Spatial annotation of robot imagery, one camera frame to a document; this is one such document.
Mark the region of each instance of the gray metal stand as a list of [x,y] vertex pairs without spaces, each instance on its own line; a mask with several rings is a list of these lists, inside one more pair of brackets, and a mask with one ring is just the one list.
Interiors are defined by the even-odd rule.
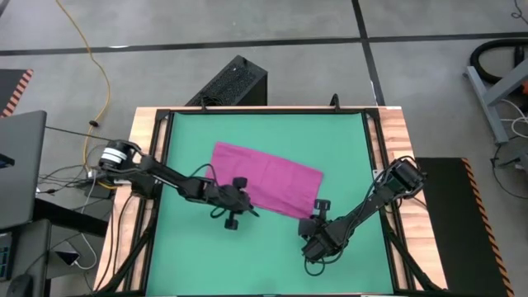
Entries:
[[473,85],[473,89],[477,93],[484,114],[488,118],[488,123],[495,135],[495,143],[507,143],[508,135],[498,115],[497,104],[528,78],[528,59],[515,67],[493,87],[490,87],[489,90],[484,86],[473,66],[468,66],[466,73]]

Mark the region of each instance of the black vacuum hose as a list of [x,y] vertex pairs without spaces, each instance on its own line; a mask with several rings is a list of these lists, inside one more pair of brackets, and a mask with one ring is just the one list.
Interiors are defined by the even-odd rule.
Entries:
[[471,56],[469,57],[469,65],[475,67],[475,70],[477,71],[478,75],[482,80],[484,80],[486,83],[498,83],[499,80],[501,80],[500,77],[497,77],[495,75],[492,75],[484,68],[482,68],[482,65],[480,64],[480,55],[484,53],[487,50],[496,49],[496,48],[502,48],[502,47],[522,47],[522,46],[528,46],[528,39],[504,39],[504,40],[492,40],[489,42],[486,42],[482,45],[480,45],[478,48],[476,48]]

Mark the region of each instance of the wooden table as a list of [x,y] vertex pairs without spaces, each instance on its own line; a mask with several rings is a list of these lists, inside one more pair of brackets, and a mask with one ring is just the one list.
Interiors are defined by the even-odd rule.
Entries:
[[[173,111],[191,111],[199,110],[201,107],[194,106],[174,106],[174,107],[138,107],[135,112],[134,122],[132,124],[132,130],[130,132],[129,140],[137,143],[144,153],[149,152],[149,147],[152,139],[153,127],[155,122],[155,115],[158,109],[170,109]],[[210,107],[210,109],[332,109],[333,106],[217,106]],[[373,108],[379,111],[379,119],[384,135],[384,144],[386,152],[389,157],[389,161],[395,158],[399,158],[405,155],[413,156],[413,148],[407,132],[407,126],[405,125],[405,119],[403,118],[403,111],[401,107],[372,107],[372,106],[342,106],[341,108]],[[375,161],[377,168],[382,168],[382,158],[378,145],[378,140],[375,133],[374,121],[369,119],[369,130],[370,137],[375,152]],[[158,145],[156,148],[155,156],[160,159],[162,142],[164,139],[165,123],[162,123],[159,136]],[[115,194],[114,201],[114,246],[116,244],[117,235],[117,224],[121,211],[125,201],[130,195],[130,187],[122,186]],[[423,194],[420,193],[417,198],[425,203]],[[147,211],[145,212],[146,219],[148,221],[149,211],[151,203],[147,205]],[[121,229],[120,229],[120,248],[117,253],[117,268],[126,259],[130,251],[130,245],[132,242],[132,236],[135,227],[136,217],[139,210],[139,199],[133,198],[127,205],[125,212],[122,217]],[[402,218],[403,231],[405,234],[405,240],[407,242],[408,251],[420,265],[420,267],[426,272],[431,280],[442,288],[446,288],[446,279],[442,270],[440,256],[436,247],[435,236],[432,231],[431,221],[429,220],[429,214],[427,210],[423,208],[418,202],[414,200],[405,200],[400,209]],[[110,241],[111,232],[110,225],[108,226],[108,232],[106,233],[105,243],[101,252],[101,260],[99,262],[99,268],[97,270],[96,284],[99,283],[103,277],[106,265],[110,262],[110,270],[106,274],[102,285],[103,286],[112,276],[112,267],[114,266],[114,254],[110,255]],[[400,288],[408,288],[408,284],[405,281],[403,264],[398,253],[393,248],[394,260],[396,263],[396,270],[398,273],[398,282]],[[134,267],[134,274],[132,278],[132,290],[139,288],[140,274],[143,267],[144,254],[141,253],[136,260]]]

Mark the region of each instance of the green tabletop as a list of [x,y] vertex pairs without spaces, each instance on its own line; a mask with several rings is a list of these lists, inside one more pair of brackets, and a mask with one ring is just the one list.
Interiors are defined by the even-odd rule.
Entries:
[[[330,219],[358,205],[372,182],[360,114],[176,114],[167,165],[191,174],[210,162],[219,141],[322,171],[318,198],[332,201]],[[393,292],[378,214],[356,230],[338,262],[313,277],[304,271],[297,219],[257,209],[260,218],[239,215],[238,230],[232,231],[224,228],[226,214],[212,219],[211,210],[164,187],[148,295]]]

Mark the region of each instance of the floor tile line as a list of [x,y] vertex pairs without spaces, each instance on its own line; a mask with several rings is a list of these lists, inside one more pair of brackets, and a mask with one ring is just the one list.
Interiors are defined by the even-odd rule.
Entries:
[[[360,42],[359,37],[322,37],[277,40],[219,41],[204,43],[165,44],[165,45],[119,45],[92,47],[93,53],[124,53],[159,50],[202,50],[225,49],[235,47],[262,47],[284,45],[339,45]],[[42,55],[42,54],[86,54],[85,48],[67,49],[6,49],[0,50],[0,56]]]
[[372,84],[372,92],[374,93],[375,101],[378,106],[385,105],[385,99],[383,91],[381,90],[380,78],[378,77],[378,70],[374,61],[374,55],[370,48],[369,36],[366,32],[365,19],[361,13],[361,6],[359,0],[351,0],[354,8],[354,14],[356,16],[357,28],[360,32],[361,46],[363,47],[363,53],[365,55],[366,67],[369,71],[370,83]]
[[[125,53],[158,50],[202,50],[225,49],[234,47],[262,47],[282,45],[339,45],[355,43],[391,43],[391,42],[418,42],[418,41],[448,41],[448,40],[479,40],[499,38],[528,38],[528,32],[482,33],[482,34],[455,34],[455,35],[416,35],[416,36],[380,36],[380,37],[317,37],[300,39],[278,40],[242,40],[242,41],[217,41],[185,44],[163,45],[115,45],[92,47],[94,53]],[[48,55],[48,54],[86,54],[85,48],[58,48],[58,49],[0,49],[0,56],[23,55]]]

